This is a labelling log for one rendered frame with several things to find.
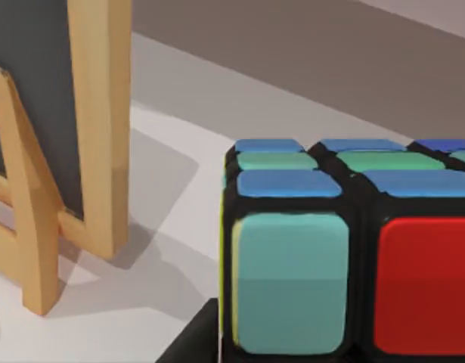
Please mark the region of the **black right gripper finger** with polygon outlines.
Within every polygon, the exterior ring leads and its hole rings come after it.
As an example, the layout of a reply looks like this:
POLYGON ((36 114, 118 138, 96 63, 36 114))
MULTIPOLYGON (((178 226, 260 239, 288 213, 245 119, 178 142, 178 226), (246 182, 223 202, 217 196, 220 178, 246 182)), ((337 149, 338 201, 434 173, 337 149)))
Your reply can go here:
POLYGON ((219 303, 209 299, 155 363, 218 363, 219 303))

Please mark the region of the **multicoloured puzzle cube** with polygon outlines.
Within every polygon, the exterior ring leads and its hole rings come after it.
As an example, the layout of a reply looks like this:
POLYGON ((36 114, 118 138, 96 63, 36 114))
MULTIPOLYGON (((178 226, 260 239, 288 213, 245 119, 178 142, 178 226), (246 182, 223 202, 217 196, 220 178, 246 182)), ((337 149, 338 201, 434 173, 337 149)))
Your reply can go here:
POLYGON ((465 363, 465 139, 241 139, 218 363, 465 363))

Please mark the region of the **wooden framed blackboard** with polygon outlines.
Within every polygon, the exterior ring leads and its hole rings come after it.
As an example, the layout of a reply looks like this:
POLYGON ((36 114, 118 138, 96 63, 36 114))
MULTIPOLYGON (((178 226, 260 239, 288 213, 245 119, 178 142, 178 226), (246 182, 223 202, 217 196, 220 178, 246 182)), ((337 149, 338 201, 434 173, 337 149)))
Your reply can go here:
POLYGON ((132 0, 0 0, 0 273, 47 314, 58 241, 128 240, 132 0))

